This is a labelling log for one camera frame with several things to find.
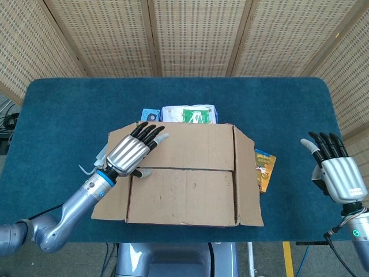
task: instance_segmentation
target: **green light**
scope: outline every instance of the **green light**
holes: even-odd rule
[[[359,232],[359,231],[357,231],[357,230],[352,231],[352,234],[353,234],[355,237],[359,237],[359,236],[360,236],[360,232]]]

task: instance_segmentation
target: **box flap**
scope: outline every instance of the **box flap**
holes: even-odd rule
[[[133,178],[129,223],[234,226],[232,173],[155,169]]]
[[[140,167],[233,170],[233,130],[230,124],[154,122],[169,133]]]
[[[264,226],[260,210],[254,142],[236,126],[234,135],[238,219],[242,225]]]
[[[137,126],[136,123],[115,130],[109,134],[107,154]],[[91,218],[105,220],[126,220],[131,177],[117,178],[115,186],[93,209]]]

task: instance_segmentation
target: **silver robotic hand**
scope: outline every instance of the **silver robotic hand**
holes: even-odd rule
[[[329,230],[324,237],[334,250],[330,237],[346,225],[359,259],[364,269],[369,272],[369,212],[361,202],[368,191],[360,171],[354,159],[348,156],[338,136],[335,134],[328,136],[324,133],[318,135],[313,132],[309,135],[318,145],[306,139],[301,140],[318,163],[311,179],[324,195],[330,196],[334,202],[343,206],[342,222]],[[346,265],[342,264],[354,276]]]
[[[62,206],[62,217],[42,214],[15,224],[0,226],[0,256],[15,253],[22,244],[33,241],[44,252],[60,250],[81,219],[114,187],[117,177],[143,178],[150,169],[137,169],[139,163],[169,134],[156,137],[164,127],[155,129],[143,122],[107,155],[107,167],[98,169]]]

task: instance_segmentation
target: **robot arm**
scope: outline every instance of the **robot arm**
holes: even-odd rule
[[[15,253],[27,241],[33,241],[44,252],[60,250],[81,219],[114,187],[117,177],[133,175],[143,178],[150,175],[150,169],[136,167],[169,135],[156,137],[164,127],[152,131],[156,126],[150,125],[143,130],[147,124],[141,123],[130,135],[124,137],[107,156],[107,167],[92,174],[63,204],[61,220],[44,214],[31,220],[0,226],[0,256]]]
[[[330,196],[343,207],[342,222],[329,230],[324,237],[333,249],[330,237],[346,225],[362,266],[369,272],[369,212],[361,202],[368,195],[368,191],[360,171],[335,134],[328,136],[310,132],[309,135],[318,145],[305,139],[301,140],[318,163],[311,179],[324,195]]]

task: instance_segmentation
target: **blue table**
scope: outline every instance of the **blue table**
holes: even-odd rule
[[[277,156],[261,196],[265,227],[125,224],[86,217],[76,242],[313,241],[340,221],[341,207],[311,183],[315,162],[299,140],[339,133],[318,78],[49,78],[28,88],[0,181],[0,223],[67,200],[86,180],[108,133],[140,119],[143,108],[214,104],[255,146]],[[335,236],[343,239],[345,232]]]

